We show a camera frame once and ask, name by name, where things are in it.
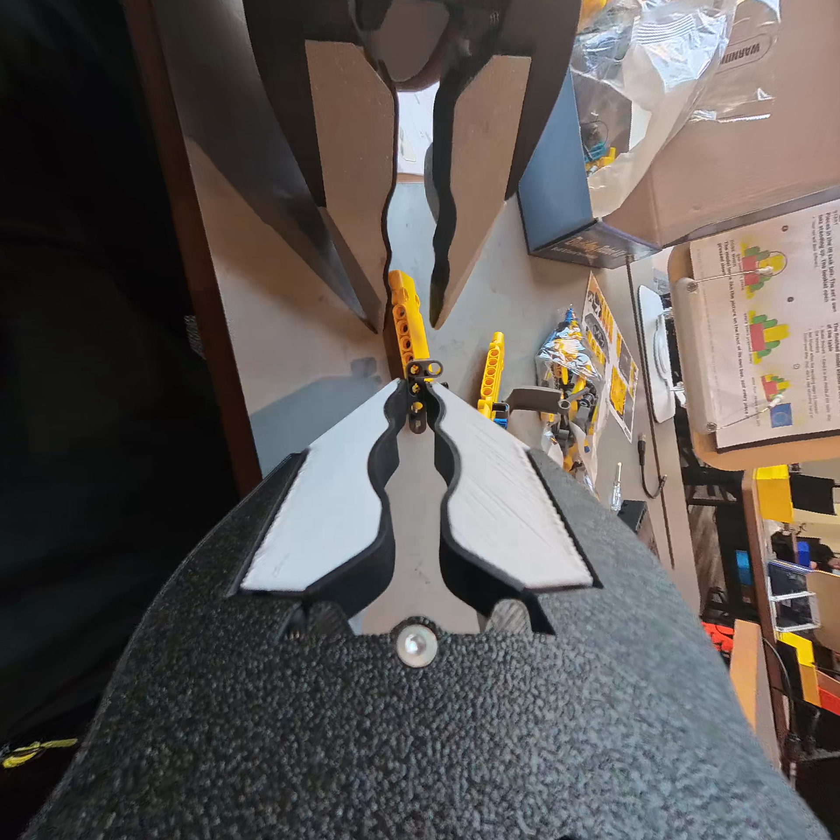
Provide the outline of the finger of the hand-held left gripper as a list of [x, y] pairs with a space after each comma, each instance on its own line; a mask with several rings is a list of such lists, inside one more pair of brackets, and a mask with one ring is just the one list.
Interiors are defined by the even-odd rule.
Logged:
[[507, 198], [531, 58], [493, 56], [434, 120], [437, 223], [428, 319], [451, 315]]
[[386, 209], [396, 184], [396, 105], [364, 49], [305, 44], [324, 191], [321, 209], [353, 293], [380, 333], [389, 301]]

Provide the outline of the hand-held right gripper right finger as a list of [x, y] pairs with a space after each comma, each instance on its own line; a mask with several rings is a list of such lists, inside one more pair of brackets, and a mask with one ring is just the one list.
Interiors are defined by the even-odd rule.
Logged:
[[529, 446], [441, 385], [427, 386], [434, 465], [446, 491], [439, 563], [447, 588], [480, 615], [518, 600], [590, 590], [595, 573]]

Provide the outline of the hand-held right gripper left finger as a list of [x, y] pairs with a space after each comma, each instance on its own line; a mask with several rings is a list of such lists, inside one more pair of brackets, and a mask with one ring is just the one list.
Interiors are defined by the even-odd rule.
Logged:
[[387, 484], [399, 464], [404, 382], [392, 381], [300, 454], [241, 574], [239, 592], [363, 613], [392, 581]]

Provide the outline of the yellow grey brick assembly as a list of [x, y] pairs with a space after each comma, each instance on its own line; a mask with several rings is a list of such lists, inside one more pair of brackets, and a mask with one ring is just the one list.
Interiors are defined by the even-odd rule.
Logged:
[[524, 385], [514, 388], [508, 397], [501, 398], [501, 377], [505, 362], [505, 336], [494, 332], [486, 355], [477, 410], [502, 428], [508, 428], [510, 415], [530, 412], [550, 415], [555, 421], [569, 421], [571, 401], [561, 391], [548, 386]]

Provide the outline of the grey bent beam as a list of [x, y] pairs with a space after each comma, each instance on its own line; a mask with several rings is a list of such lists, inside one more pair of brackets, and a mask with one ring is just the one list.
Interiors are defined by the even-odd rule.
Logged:
[[407, 424], [413, 434], [422, 434], [427, 428], [428, 387], [438, 380], [443, 370], [442, 363], [435, 359], [412, 359], [406, 363]]

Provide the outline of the yellow panel brick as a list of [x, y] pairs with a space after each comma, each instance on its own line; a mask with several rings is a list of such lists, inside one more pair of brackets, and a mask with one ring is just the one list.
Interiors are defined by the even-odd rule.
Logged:
[[399, 269], [388, 273], [392, 295], [392, 317], [403, 372], [415, 360], [429, 359], [421, 302], [413, 278]]

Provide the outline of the instruction booklet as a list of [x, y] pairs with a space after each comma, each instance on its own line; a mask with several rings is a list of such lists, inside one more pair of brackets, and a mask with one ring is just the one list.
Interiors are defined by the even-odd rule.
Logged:
[[434, 138], [434, 102], [439, 83], [419, 91], [397, 92], [399, 182], [421, 182], [426, 152]]

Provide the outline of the blue robot kit box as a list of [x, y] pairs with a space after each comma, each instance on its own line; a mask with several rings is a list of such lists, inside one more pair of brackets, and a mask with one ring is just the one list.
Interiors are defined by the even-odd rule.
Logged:
[[604, 217], [593, 213], [570, 65], [518, 188], [529, 253], [616, 268], [837, 200], [839, 2], [781, 3], [770, 117], [688, 123]]

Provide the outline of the black battery box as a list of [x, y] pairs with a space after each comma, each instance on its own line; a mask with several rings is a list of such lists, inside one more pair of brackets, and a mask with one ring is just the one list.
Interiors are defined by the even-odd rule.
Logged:
[[654, 524], [647, 500], [623, 500], [617, 516], [651, 553], [659, 557]]

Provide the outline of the bag of yellow bricks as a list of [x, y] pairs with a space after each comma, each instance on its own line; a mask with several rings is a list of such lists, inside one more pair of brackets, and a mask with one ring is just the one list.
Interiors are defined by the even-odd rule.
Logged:
[[605, 361], [587, 340], [574, 309], [543, 342], [535, 357], [536, 384], [558, 393], [561, 410], [541, 412], [542, 450], [597, 494], [597, 446], [606, 425]]

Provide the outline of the yellow grey sticker sheet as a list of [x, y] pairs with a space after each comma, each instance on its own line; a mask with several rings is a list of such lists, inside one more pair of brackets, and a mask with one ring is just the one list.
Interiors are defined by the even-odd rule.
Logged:
[[587, 281], [581, 326], [584, 341], [604, 374], [605, 404], [633, 442], [639, 369], [593, 272]]

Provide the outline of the heap of clear part bags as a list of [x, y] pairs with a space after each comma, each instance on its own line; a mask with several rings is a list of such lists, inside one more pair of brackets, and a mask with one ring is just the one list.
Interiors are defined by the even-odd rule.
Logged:
[[770, 117], [781, 6], [582, 2], [570, 73], [595, 216], [617, 210], [688, 123]]

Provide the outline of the black backpack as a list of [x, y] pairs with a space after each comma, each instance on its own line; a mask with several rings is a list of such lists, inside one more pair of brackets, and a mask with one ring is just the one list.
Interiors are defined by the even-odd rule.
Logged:
[[135, 627], [235, 480], [184, 313], [2, 226], [2, 760], [79, 743]]

